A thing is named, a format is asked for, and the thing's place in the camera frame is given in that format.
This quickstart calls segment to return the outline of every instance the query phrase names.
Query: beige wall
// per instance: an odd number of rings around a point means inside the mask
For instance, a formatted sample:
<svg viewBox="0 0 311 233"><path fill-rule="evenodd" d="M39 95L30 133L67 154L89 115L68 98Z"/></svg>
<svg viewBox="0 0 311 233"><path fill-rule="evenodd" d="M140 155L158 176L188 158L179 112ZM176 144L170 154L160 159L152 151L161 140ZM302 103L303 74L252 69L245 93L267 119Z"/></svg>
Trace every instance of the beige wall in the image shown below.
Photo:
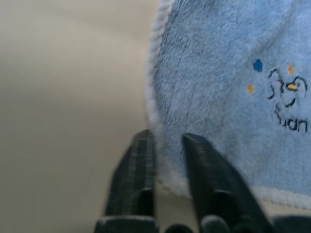
<svg viewBox="0 0 311 233"><path fill-rule="evenodd" d="M0 1L0 233L90 233L144 129L154 0Z"/></svg>

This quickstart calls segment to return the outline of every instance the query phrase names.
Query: fleece fabric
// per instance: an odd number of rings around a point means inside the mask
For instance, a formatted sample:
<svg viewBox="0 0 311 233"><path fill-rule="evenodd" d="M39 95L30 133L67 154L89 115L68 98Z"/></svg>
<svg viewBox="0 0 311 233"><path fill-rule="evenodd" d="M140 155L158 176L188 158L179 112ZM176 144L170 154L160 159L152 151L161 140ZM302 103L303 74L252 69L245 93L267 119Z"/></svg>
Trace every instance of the fleece fabric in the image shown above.
<svg viewBox="0 0 311 233"><path fill-rule="evenodd" d="M259 198L311 208L311 1L162 0L146 76L159 176L189 195L183 133Z"/></svg>

